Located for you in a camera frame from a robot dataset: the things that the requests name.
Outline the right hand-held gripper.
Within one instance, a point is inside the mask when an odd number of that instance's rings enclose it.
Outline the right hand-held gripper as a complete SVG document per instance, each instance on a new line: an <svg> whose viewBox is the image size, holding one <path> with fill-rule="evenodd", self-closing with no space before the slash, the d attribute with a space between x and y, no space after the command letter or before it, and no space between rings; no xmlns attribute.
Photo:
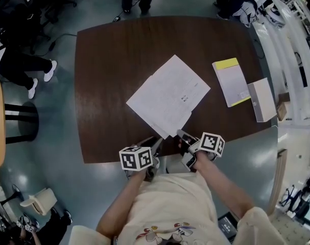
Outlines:
<svg viewBox="0 0 310 245"><path fill-rule="evenodd" d="M197 138L181 129L177 130L177 135L180 137L181 162L190 172L196 171L193 166L197 161L197 152L204 151L210 161L222 156L225 140L220 135L203 132L202 137Z"/></svg>

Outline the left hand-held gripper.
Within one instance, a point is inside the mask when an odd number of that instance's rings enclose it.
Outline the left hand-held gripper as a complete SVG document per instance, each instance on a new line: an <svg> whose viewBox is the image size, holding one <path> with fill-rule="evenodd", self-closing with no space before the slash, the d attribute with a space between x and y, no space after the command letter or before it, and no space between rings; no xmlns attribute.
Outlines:
<svg viewBox="0 0 310 245"><path fill-rule="evenodd" d="M163 138L159 138L155 142L155 136L152 136L138 142L137 146L119 151L121 167L128 179L134 172L143 170L146 171L145 181L151 182L154 179L160 165L156 155L160 154L162 142Z"/></svg>

